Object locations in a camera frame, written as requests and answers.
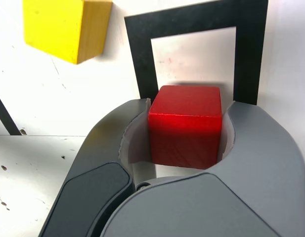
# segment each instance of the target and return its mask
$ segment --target black line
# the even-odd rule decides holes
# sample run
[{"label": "black line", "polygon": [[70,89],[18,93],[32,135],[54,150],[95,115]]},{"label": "black line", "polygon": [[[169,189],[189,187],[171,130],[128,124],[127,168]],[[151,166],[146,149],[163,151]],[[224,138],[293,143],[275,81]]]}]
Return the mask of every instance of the black line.
[{"label": "black line", "polygon": [[234,69],[235,101],[257,104],[267,0],[250,0],[238,8]]},{"label": "black line", "polygon": [[22,135],[1,100],[0,100],[0,120],[10,135],[20,135],[20,136]]},{"label": "black line", "polygon": [[257,104],[268,0],[220,0],[125,17],[141,98],[158,93],[151,39],[236,27],[234,100]]}]

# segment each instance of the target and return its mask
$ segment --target yellow block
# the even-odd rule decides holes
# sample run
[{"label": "yellow block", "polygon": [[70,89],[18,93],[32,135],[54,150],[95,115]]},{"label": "yellow block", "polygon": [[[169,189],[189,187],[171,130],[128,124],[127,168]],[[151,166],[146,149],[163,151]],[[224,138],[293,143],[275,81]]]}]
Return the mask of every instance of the yellow block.
[{"label": "yellow block", "polygon": [[103,52],[111,6],[112,0],[23,0],[25,42],[83,62]]}]

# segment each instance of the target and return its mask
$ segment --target red wooden block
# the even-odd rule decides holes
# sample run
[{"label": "red wooden block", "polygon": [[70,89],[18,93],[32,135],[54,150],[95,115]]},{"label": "red wooden block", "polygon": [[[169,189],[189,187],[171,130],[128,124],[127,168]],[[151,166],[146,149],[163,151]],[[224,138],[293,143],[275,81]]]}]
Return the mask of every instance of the red wooden block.
[{"label": "red wooden block", "polygon": [[197,169],[216,164],[222,123],[218,87],[161,87],[148,123],[155,164]]}]

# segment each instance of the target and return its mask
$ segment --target dark spot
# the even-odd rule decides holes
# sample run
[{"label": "dark spot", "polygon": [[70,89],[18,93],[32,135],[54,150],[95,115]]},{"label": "dark spot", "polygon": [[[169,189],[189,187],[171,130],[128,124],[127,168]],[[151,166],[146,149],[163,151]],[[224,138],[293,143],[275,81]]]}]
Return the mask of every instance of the dark spot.
[{"label": "dark spot", "polygon": [[21,134],[27,135],[27,133],[26,133],[26,131],[24,129],[20,129],[19,131],[20,131]]}]

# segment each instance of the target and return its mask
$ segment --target white wall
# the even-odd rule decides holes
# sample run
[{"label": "white wall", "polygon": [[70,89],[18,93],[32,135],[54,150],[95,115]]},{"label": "white wall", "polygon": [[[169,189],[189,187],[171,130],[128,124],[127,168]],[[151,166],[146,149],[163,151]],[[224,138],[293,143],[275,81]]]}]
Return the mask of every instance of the white wall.
[{"label": "white wall", "polygon": [[270,1],[269,8],[258,105],[290,132],[305,158],[305,0]]}]

